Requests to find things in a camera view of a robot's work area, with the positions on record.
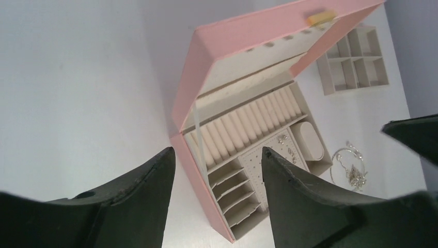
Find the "divided compartment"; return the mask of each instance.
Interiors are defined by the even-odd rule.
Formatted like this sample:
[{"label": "divided compartment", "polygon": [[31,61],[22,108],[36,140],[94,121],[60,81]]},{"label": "divided compartment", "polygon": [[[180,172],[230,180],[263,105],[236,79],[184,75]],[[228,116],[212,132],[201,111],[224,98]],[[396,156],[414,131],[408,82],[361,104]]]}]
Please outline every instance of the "divided compartment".
[{"label": "divided compartment", "polygon": [[324,94],[388,85],[377,31],[358,26],[318,60]]},{"label": "divided compartment", "polygon": [[357,88],[351,59],[342,62],[330,60],[330,69],[336,91]]},{"label": "divided compartment", "polygon": [[234,236],[239,239],[269,215],[238,159],[208,175],[210,187]]}]

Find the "jewelry box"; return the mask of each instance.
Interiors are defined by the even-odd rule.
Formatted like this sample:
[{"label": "jewelry box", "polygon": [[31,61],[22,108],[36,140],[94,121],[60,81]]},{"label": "jewelry box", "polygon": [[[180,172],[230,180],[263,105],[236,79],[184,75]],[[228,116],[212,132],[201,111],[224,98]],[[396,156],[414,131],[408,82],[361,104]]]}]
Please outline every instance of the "jewelry box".
[{"label": "jewelry box", "polygon": [[[382,3],[301,0],[195,30],[171,143],[211,226],[230,242],[269,216],[263,146],[317,176],[332,165],[318,131],[324,123],[315,123],[294,78]],[[323,149],[313,161],[291,130],[302,122]]]}]

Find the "silver necklace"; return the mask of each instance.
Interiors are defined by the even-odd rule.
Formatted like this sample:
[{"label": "silver necklace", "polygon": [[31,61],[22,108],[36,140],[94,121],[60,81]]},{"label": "silver necklace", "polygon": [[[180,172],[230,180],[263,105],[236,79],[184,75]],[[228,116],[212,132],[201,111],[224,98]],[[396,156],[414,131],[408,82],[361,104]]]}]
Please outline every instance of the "silver necklace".
[{"label": "silver necklace", "polygon": [[[357,150],[353,144],[351,144],[349,141],[347,141],[347,147],[341,148],[337,150],[333,156],[332,156],[332,162],[336,159],[342,168],[344,168],[346,173],[346,178],[348,179],[348,183],[351,187],[354,187],[353,191],[362,191],[362,186],[364,186],[367,182],[366,175],[368,172],[365,171],[365,162],[363,155]],[[348,169],[344,166],[342,162],[342,155],[340,152],[347,151],[349,153],[352,153],[356,159],[358,159],[361,162],[362,170],[359,170],[354,164],[351,165],[351,169]],[[332,174],[332,168],[330,167],[330,177],[332,179],[332,182],[334,185],[336,185],[335,180],[333,179]]]}]

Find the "white table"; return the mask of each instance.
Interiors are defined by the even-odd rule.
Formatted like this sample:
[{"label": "white table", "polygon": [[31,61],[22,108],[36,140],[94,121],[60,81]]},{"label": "white table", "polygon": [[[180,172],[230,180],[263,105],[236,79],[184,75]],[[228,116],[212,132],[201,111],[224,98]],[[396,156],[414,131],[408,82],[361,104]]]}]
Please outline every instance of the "white table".
[{"label": "white table", "polygon": [[[52,200],[170,146],[169,114],[197,25],[287,1],[24,2],[0,4],[0,189]],[[297,80],[328,150],[350,140],[367,161],[364,193],[394,197],[425,182],[419,158],[379,134],[409,113],[384,9],[365,23],[377,26],[390,87],[324,97],[315,63]],[[177,163],[163,247],[273,246],[269,219],[234,246],[217,234]]]}]

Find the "small compartment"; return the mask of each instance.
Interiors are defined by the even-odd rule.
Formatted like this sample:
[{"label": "small compartment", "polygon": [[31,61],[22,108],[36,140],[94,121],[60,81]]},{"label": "small compartment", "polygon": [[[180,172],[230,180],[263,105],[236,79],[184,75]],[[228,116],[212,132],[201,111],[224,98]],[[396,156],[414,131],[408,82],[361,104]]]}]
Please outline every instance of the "small compartment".
[{"label": "small compartment", "polygon": [[327,51],[328,58],[350,57],[350,46],[347,37],[343,37],[336,45]]},{"label": "small compartment", "polygon": [[356,31],[363,56],[382,56],[374,27],[359,27]]},{"label": "small compartment", "polygon": [[364,64],[369,78],[370,86],[389,84],[383,59],[380,58],[373,61],[364,61]]},{"label": "small compartment", "polygon": [[230,227],[240,224],[244,219],[254,213],[261,203],[253,202],[251,199],[245,199],[232,207],[224,214],[225,219]]},{"label": "small compartment", "polygon": [[336,91],[357,88],[350,59],[343,62],[330,61],[330,70]]},{"label": "small compartment", "polygon": [[231,193],[233,190],[237,189],[238,187],[243,186],[247,182],[249,182],[249,179],[246,176],[245,171],[243,170],[237,173],[236,175],[226,179],[221,184],[218,184],[216,187],[214,187],[212,189],[213,194],[217,200],[220,200],[222,197]]},{"label": "small compartment", "polygon": [[370,86],[368,73],[363,59],[358,59],[354,63],[355,77],[358,88],[365,88]]},{"label": "small compartment", "polygon": [[227,213],[234,206],[247,199],[249,199],[251,202],[258,202],[255,191],[249,182],[228,193],[217,203],[221,207],[222,213]]},{"label": "small compartment", "polygon": [[225,182],[227,179],[237,175],[242,171],[243,168],[239,164],[239,161],[237,159],[231,160],[208,175],[210,187],[213,189],[217,185]]},{"label": "small compartment", "polygon": [[235,225],[231,228],[236,239],[242,238],[245,234],[251,231],[257,224],[259,224],[262,220],[264,220],[269,214],[266,212],[259,211],[257,209],[254,213],[252,213],[248,218],[244,219],[238,225]]},{"label": "small compartment", "polygon": [[352,30],[347,35],[350,49],[351,49],[351,56],[352,57],[362,57],[362,49],[361,49],[361,42],[360,37],[357,29]]}]

